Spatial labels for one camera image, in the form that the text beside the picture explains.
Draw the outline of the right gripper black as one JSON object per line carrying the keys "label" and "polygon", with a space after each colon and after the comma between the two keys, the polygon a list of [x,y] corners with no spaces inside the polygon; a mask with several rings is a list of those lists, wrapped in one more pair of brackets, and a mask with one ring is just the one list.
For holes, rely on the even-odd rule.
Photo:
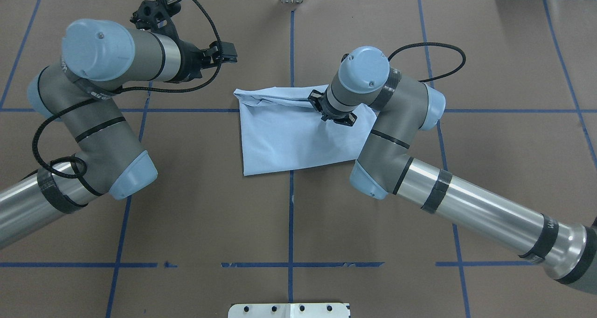
{"label": "right gripper black", "polygon": [[353,112],[356,106],[346,106],[340,103],[333,94],[312,90],[308,101],[316,111],[320,112],[324,122],[332,120],[336,124],[352,126],[357,120],[357,116]]}

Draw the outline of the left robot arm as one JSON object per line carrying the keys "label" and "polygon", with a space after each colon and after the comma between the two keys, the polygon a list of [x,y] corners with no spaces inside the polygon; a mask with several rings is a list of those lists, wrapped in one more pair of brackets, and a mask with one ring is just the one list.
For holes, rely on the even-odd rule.
{"label": "left robot arm", "polygon": [[[5,248],[95,198],[122,200],[150,185],[156,167],[114,97],[130,81],[181,83],[201,70],[237,61],[233,43],[217,39],[207,49],[157,29],[127,29],[107,20],[79,19],[62,38],[58,63],[28,85],[30,105],[46,119],[32,140],[39,168],[1,193],[1,247]],[[46,162],[39,140],[49,123],[66,125],[79,152]]]}

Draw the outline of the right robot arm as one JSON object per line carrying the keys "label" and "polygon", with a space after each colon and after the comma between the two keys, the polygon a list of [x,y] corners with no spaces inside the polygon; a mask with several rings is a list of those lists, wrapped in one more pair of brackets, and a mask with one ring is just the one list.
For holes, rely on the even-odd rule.
{"label": "right robot arm", "polygon": [[441,119],[446,99],[389,61],[378,48],[356,48],[343,56],[326,90],[308,96],[323,121],[340,125],[354,125],[360,105],[378,111],[350,184],[380,200],[401,196],[542,266],[560,284],[595,294],[596,225],[564,224],[409,155],[416,133]]}

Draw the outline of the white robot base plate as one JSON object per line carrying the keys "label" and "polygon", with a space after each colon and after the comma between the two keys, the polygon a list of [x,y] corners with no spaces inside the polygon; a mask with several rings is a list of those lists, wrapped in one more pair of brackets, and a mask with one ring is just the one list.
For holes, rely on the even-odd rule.
{"label": "white robot base plate", "polygon": [[235,304],[229,318],[350,318],[350,305],[345,303],[267,303]]}

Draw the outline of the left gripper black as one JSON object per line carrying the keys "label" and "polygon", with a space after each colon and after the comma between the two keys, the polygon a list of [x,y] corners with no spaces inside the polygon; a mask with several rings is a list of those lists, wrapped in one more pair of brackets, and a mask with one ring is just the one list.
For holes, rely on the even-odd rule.
{"label": "left gripper black", "polygon": [[179,40],[180,69],[177,83],[202,78],[202,70],[226,63],[237,63],[237,51],[232,42],[211,42],[209,48],[200,49],[191,42]]}

